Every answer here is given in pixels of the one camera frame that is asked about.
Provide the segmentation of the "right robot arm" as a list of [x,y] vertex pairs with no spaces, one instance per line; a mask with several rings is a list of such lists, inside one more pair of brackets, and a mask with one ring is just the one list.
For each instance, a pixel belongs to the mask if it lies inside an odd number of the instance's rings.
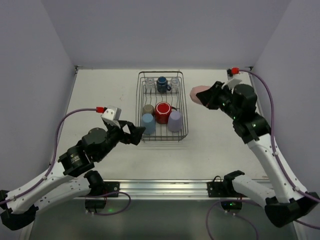
[[309,192],[296,178],[276,147],[271,127],[256,111],[257,95],[252,86],[237,84],[233,88],[222,82],[211,87],[196,87],[191,95],[209,110],[221,110],[232,119],[235,133],[254,153],[272,188],[265,187],[237,170],[223,177],[227,194],[239,194],[264,208],[270,222],[281,228],[307,215],[319,203],[319,196]]

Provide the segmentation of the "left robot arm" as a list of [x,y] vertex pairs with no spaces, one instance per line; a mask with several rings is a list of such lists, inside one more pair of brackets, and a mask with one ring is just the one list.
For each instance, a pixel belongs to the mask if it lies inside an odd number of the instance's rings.
[[145,127],[120,120],[107,129],[93,128],[62,154],[48,171],[12,191],[1,190],[2,224],[12,231],[32,223],[36,215],[53,205],[82,196],[107,193],[101,175],[94,170],[118,144],[138,145]]

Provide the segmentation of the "light blue cup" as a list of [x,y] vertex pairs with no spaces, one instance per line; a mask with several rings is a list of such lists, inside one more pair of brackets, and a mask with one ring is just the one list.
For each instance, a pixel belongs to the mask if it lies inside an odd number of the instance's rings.
[[141,126],[145,127],[144,134],[152,135],[156,130],[156,121],[151,113],[146,113],[141,118]]

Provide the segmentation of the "pink mug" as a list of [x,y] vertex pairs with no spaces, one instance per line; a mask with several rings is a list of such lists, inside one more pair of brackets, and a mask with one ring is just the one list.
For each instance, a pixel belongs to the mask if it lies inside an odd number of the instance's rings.
[[195,86],[191,89],[189,96],[191,98],[191,100],[198,104],[198,105],[202,105],[201,101],[199,100],[199,98],[197,97],[198,93],[204,92],[206,90],[210,89],[210,86],[206,86],[206,85],[199,85],[199,86]]

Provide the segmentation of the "lavender cup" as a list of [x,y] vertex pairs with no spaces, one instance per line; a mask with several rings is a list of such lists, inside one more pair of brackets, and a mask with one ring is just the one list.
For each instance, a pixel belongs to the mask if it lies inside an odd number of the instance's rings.
[[171,132],[179,132],[182,129],[182,115],[179,111],[172,111],[168,118],[168,130]]

